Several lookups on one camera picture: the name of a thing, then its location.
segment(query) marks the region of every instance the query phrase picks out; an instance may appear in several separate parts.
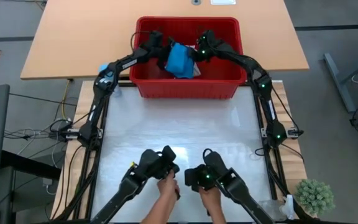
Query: human hand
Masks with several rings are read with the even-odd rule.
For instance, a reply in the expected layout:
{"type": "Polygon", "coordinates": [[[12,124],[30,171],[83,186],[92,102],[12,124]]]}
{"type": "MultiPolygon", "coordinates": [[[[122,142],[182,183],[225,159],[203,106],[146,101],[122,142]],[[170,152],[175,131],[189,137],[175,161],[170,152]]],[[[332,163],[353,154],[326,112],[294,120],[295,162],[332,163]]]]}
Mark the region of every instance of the human hand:
{"type": "Polygon", "coordinates": [[[179,193],[180,189],[179,189],[177,180],[175,180],[173,178],[174,176],[175,176],[175,173],[171,170],[165,179],[160,180],[157,183],[157,187],[158,187],[158,190],[160,191],[161,197],[163,197],[163,196],[170,197],[170,198],[175,197],[175,200],[176,200],[177,195],[175,193],[175,190],[177,190],[179,193]]]}
{"type": "Polygon", "coordinates": [[[213,215],[216,212],[222,211],[221,206],[221,192],[217,187],[205,191],[202,187],[198,187],[201,200],[207,211],[213,215]]]}

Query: red plastic bin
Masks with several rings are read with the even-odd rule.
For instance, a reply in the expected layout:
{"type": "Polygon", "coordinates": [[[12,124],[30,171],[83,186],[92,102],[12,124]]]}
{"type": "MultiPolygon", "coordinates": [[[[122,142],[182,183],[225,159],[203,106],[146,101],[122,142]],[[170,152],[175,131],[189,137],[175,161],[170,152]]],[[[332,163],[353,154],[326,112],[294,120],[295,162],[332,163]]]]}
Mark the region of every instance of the red plastic bin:
{"type": "MultiPolygon", "coordinates": [[[[175,42],[196,45],[197,38],[211,29],[217,38],[230,44],[242,54],[239,23],[231,17],[141,17],[136,31],[157,30],[164,36],[163,45],[168,37],[175,42]]],[[[136,35],[135,47],[145,42],[149,34],[136,35]]],[[[193,79],[175,79],[157,66],[157,59],[138,64],[131,68],[130,79],[135,83],[144,98],[232,98],[237,87],[246,81],[244,69],[228,60],[212,58],[210,63],[198,62],[201,75],[193,79]]]]}

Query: forearm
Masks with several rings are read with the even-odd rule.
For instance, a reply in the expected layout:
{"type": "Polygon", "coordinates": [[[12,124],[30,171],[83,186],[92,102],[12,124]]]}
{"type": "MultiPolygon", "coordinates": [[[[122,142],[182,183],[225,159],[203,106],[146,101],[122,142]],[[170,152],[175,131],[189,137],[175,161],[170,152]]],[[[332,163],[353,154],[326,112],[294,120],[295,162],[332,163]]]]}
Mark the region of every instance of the forearm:
{"type": "Polygon", "coordinates": [[[214,209],[209,214],[211,215],[213,224],[226,224],[226,219],[224,218],[222,208],[214,209]]]}
{"type": "Polygon", "coordinates": [[[175,202],[172,203],[168,195],[161,195],[141,224],[166,224],[174,204],[175,202]]]}

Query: floor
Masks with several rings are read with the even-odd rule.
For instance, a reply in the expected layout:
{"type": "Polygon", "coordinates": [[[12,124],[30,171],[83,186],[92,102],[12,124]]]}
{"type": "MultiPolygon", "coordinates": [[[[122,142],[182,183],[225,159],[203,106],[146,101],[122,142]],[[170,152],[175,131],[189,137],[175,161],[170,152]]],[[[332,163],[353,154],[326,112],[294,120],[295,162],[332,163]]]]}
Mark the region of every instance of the floor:
{"type": "MultiPolygon", "coordinates": [[[[295,27],[358,24],[358,0],[285,0],[295,27]]],[[[32,2],[0,0],[0,37],[34,36],[42,10],[32,2]]],[[[336,208],[321,216],[323,220],[358,223],[358,134],[351,127],[348,114],[326,68],[323,54],[332,54],[340,70],[358,59],[358,29],[298,31],[306,58],[307,72],[272,72],[284,81],[291,111],[305,130],[300,138],[308,177],[329,184],[334,191],[336,208]]],[[[11,93],[61,101],[66,80],[22,81],[20,72],[31,41],[0,42],[0,84],[11,86],[11,93]]],[[[70,84],[70,103],[76,104],[82,80],[70,84]]],[[[358,105],[358,85],[349,84],[358,105]]],[[[58,104],[20,96],[10,96],[6,129],[43,128],[50,124],[58,104]]],[[[73,117],[74,106],[66,106],[73,117]]],[[[11,140],[4,149],[19,152],[27,143],[11,140]]],[[[22,155],[29,156],[55,142],[34,141],[22,155]]],[[[39,159],[51,163],[51,151],[39,159]]],[[[42,206],[18,214],[18,223],[46,221],[44,206],[53,200],[41,183],[27,186],[38,190],[42,206]]],[[[48,214],[51,205],[47,206],[48,214]]]]}

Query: small succulent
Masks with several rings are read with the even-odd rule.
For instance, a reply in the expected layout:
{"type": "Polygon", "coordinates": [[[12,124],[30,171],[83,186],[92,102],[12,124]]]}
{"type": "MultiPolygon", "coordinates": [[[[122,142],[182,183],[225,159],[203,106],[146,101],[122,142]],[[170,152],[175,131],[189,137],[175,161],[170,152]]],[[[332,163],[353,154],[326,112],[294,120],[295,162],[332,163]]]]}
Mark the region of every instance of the small succulent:
{"type": "Polygon", "coordinates": [[[296,186],[295,200],[310,213],[322,215],[335,208],[334,195],[329,185],[317,180],[302,180],[296,186]]]}

